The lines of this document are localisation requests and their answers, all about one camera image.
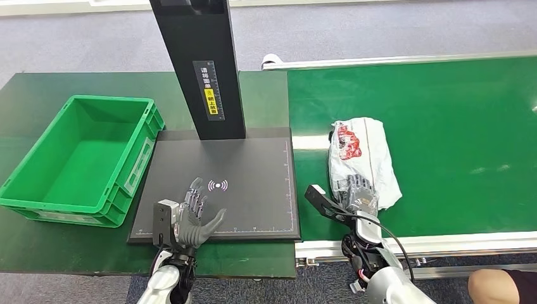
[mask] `black vertical stand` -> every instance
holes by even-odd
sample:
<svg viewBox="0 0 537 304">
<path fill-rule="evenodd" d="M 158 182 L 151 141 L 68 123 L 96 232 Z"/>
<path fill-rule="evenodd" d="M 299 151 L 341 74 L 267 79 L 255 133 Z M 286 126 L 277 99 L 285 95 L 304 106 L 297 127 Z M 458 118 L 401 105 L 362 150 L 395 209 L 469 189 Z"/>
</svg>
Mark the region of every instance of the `black vertical stand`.
<svg viewBox="0 0 537 304">
<path fill-rule="evenodd" d="M 150 3 L 199 138 L 245 138 L 227 0 Z"/>
</svg>

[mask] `black cable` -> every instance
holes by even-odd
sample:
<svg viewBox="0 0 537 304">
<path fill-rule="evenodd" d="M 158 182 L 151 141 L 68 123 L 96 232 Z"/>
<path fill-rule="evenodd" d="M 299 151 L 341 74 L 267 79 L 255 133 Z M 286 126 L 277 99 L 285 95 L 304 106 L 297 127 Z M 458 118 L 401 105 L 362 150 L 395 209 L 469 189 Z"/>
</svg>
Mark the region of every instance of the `black cable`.
<svg viewBox="0 0 537 304">
<path fill-rule="evenodd" d="M 352 213 L 341 213 L 341 212 L 334 212 L 334 214 L 342 215 L 344 217 L 356 217 L 358 219 L 361 218 L 361 219 L 367 220 L 369 222 L 372 222 L 373 224 L 379 226 L 381 229 L 384 229 L 384 231 L 386 231 L 386 233 L 388 233 L 389 236 L 391 236 L 395 240 L 395 242 L 397 243 L 399 248 L 401 248 L 401 251 L 403 252 L 403 255 L 405 256 L 405 260 L 407 261 L 407 264 L 408 264 L 408 272 L 410 273 L 410 280 L 412 281 L 412 283 L 415 284 L 414 271 L 412 270 L 412 266 L 410 264 L 410 259 L 408 258 L 408 254 L 405 251 L 405 249 L 403 248 L 403 245 L 401 244 L 401 242 L 399 242 L 399 239 L 393 233 L 391 233 L 391 231 L 388 230 L 388 228 L 386 228 L 385 226 L 383 226 L 379 222 L 375 222 L 374 220 L 371 220 L 368 217 L 364 217 L 363 215 L 357 215 L 357 214 L 352 214 Z"/>
</svg>

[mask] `robot finger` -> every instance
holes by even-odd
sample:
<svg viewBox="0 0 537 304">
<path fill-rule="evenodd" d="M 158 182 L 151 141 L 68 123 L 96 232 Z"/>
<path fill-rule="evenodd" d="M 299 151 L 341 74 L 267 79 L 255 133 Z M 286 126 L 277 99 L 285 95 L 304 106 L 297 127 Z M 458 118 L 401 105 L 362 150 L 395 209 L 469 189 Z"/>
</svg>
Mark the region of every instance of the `robot finger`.
<svg viewBox="0 0 537 304">
<path fill-rule="evenodd" d="M 207 195 L 203 196 L 198 204 L 198 209 L 196 210 L 197 214 L 196 217 L 198 219 L 201 219 L 201 214 L 203 213 L 203 205 L 205 205 L 205 202 L 207 201 Z"/>
</svg>

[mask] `robotic arm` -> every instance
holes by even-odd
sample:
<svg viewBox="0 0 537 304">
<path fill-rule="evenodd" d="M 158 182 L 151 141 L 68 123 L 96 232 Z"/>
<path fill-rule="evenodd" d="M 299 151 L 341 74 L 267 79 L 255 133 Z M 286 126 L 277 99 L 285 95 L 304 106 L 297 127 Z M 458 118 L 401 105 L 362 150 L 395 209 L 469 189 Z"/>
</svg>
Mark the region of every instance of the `robotic arm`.
<svg viewBox="0 0 537 304">
<path fill-rule="evenodd" d="M 318 185 L 310 185 L 305 194 L 321 215 L 350 228 L 350 233 L 341 241 L 341 251 L 358 275 L 350 284 L 351 290 L 354 293 L 365 291 L 371 304 L 434 304 L 414 285 L 412 269 L 412 281 L 405 275 L 403 266 L 382 238 L 377 210 L 372 210 L 371 204 L 360 202 L 364 196 L 367 193 L 353 199 L 354 203 L 345 208 L 327 198 Z M 396 241 L 404 252 L 399 240 Z M 410 266 L 406 252 L 404 254 Z"/>
<path fill-rule="evenodd" d="M 201 185 L 202 180 L 197 178 L 182 203 L 165 199 L 155 204 L 153 244 L 160 250 L 138 304 L 192 303 L 190 290 L 194 282 L 196 250 L 222 223 L 226 211 L 220 210 L 208 224 L 201 225 L 206 200 Z M 317 185 L 310 185 L 305 196 L 321 215 L 350 228 L 343 237 L 341 250 L 358 275 L 350 284 L 354 293 L 365 292 L 371 304 L 435 303 L 413 284 L 414 278 L 411 281 L 405 275 L 403 266 L 382 238 L 376 210 L 360 203 L 345 208 L 327 198 Z"/>
<path fill-rule="evenodd" d="M 192 182 L 185 199 L 165 199 L 153 208 L 153 244 L 159 252 L 151 266 L 151 278 L 138 304 L 191 304 L 196 250 L 224 221 L 220 210 L 208 224 L 201 225 L 203 180 Z"/>
</svg>

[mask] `gray carpet floor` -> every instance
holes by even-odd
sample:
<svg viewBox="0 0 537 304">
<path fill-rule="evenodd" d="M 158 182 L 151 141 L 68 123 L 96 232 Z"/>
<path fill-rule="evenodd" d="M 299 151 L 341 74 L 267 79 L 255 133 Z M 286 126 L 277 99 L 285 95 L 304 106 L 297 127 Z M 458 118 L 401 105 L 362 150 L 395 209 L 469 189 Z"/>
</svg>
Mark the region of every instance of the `gray carpet floor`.
<svg viewBox="0 0 537 304">
<path fill-rule="evenodd" d="M 240 70 L 284 61 L 537 49 L 537 1 L 400 1 L 233 8 Z M 150 11 L 0 18 L 0 87 L 18 72 L 172 70 Z M 345 264 L 295 281 L 200 279 L 196 303 L 364 303 Z M 140 277 L 0 274 L 0 303 L 135 303 Z M 438 303 L 469 303 L 465 280 L 424 281 Z"/>
</svg>

